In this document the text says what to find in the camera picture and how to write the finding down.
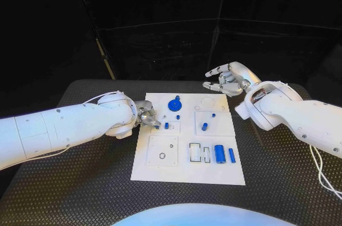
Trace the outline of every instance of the white cable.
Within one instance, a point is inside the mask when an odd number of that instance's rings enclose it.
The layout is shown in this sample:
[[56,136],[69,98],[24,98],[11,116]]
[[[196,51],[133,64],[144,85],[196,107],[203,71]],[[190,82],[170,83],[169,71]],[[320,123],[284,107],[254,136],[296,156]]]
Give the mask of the white cable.
[[[323,187],[325,189],[327,189],[329,191],[332,191],[332,192],[335,193],[335,195],[338,196],[338,198],[342,200],[342,196],[339,195],[339,194],[342,194],[342,192],[338,191],[338,190],[335,190],[335,188],[333,188],[330,182],[329,182],[327,179],[326,179],[325,174],[322,173],[322,170],[323,170],[323,160],[322,160],[322,156],[320,156],[319,150],[317,150],[317,148],[313,147],[312,145],[309,145],[309,146],[310,146],[312,158],[313,158],[313,161],[314,161],[317,170],[319,170],[319,183],[320,183],[322,187]],[[320,166],[319,166],[319,164],[317,164],[317,160],[316,160],[316,157],[314,157],[314,154],[313,154],[313,151],[312,151],[312,147],[314,148],[316,153],[317,153],[317,155],[319,155]],[[323,179],[325,179],[325,181],[326,181],[326,183],[327,183],[327,185],[329,185],[330,188],[323,185],[323,183],[322,183],[322,177],[323,177]]]
[[58,152],[58,153],[55,153],[55,154],[50,154],[50,155],[48,155],[48,156],[42,156],[42,157],[37,157],[37,158],[26,159],[26,160],[20,161],[20,162],[17,162],[17,163],[14,163],[14,164],[10,164],[10,165],[6,166],[4,168],[9,168],[9,167],[14,166],[14,165],[19,164],[19,163],[23,163],[23,162],[27,162],[27,161],[32,161],[32,160],[37,160],[37,159],[42,159],[42,158],[48,158],[48,157],[56,156],[56,155],[59,155],[61,153],[63,153],[69,148],[66,148],[63,151],[61,151],[61,152]]
[[91,98],[86,102],[92,101],[94,99],[97,99],[97,98],[101,97],[101,96],[105,96],[105,95],[110,95],[110,94],[114,94],[114,93],[120,93],[120,91],[111,91],[111,92],[108,92],[108,93],[104,93],[104,94],[95,96],[94,98]]

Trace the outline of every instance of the black background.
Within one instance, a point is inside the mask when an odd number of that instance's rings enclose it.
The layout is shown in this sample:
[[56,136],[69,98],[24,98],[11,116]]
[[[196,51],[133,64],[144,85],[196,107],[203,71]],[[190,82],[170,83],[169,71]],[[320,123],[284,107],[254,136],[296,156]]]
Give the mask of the black background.
[[[69,83],[198,80],[239,61],[342,105],[342,0],[1,0],[0,116],[53,108]],[[0,171],[4,191],[19,166]]]

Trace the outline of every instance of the black table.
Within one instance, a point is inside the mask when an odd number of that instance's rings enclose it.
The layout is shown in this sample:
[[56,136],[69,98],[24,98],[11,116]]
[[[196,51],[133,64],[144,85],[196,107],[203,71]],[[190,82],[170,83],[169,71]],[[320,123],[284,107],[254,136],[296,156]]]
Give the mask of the black table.
[[[291,85],[303,98],[309,94]],[[215,93],[200,82],[79,80],[59,107],[120,90],[133,100],[147,92]],[[244,95],[228,98],[245,186],[130,181],[138,128],[56,157],[22,164],[0,201],[1,225],[111,225],[137,212],[179,203],[245,208],[296,225],[342,225],[342,201],[319,185],[307,144],[280,125],[268,132],[234,111]],[[342,159],[322,152],[323,172],[342,189]]]

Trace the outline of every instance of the white pegboard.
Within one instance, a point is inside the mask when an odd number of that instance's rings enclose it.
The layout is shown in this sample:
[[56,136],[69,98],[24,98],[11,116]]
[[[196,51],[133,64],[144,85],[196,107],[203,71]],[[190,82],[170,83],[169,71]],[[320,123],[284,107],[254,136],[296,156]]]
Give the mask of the white pegboard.
[[[176,95],[180,97],[182,109],[172,112],[167,103]],[[146,100],[153,103],[162,126],[159,130],[150,126],[140,127],[131,180],[245,185],[226,96],[224,94],[147,93]],[[169,126],[173,126],[169,130],[164,129],[166,122]],[[208,123],[205,132],[200,126],[203,122]],[[175,138],[176,149],[172,149],[170,142]],[[190,143],[200,144],[202,162],[189,161]],[[225,148],[225,164],[216,163],[213,146],[218,144]],[[209,148],[209,163],[203,160],[205,147]],[[237,163],[231,163],[229,148],[234,149]]]

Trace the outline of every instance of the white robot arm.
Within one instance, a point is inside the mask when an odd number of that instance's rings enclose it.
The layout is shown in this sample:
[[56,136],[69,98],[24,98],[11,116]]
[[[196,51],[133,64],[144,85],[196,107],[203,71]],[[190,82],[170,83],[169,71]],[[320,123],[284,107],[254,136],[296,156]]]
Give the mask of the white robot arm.
[[0,169],[104,134],[121,139],[131,135],[131,128],[140,123],[160,125],[150,101],[134,103],[118,91],[101,96],[98,104],[86,101],[0,120]]
[[244,102],[235,107],[242,119],[251,118],[264,130],[286,124],[299,140],[342,158],[342,108],[320,101],[303,100],[281,82],[261,82],[238,62],[215,68],[205,76],[219,75],[219,84],[203,87],[235,96],[245,90]]

